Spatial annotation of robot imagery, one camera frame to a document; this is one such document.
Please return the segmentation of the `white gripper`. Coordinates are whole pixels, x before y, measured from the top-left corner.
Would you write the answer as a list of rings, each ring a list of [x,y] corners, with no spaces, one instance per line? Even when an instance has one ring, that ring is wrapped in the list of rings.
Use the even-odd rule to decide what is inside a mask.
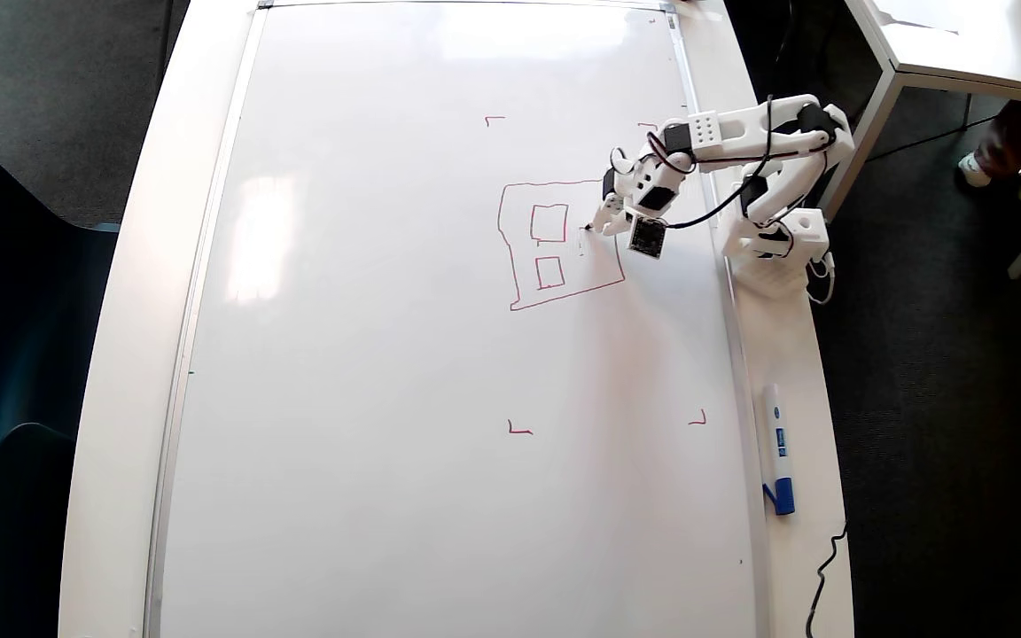
[[[658,157],[637,160],[611,157],[603,181],[603,202],[593,215],[590,229],[604,236],[616,236],[632,229],[631,214],[664,217],[688,177],[688,158],[675,158],[684,161],[684,169]]]

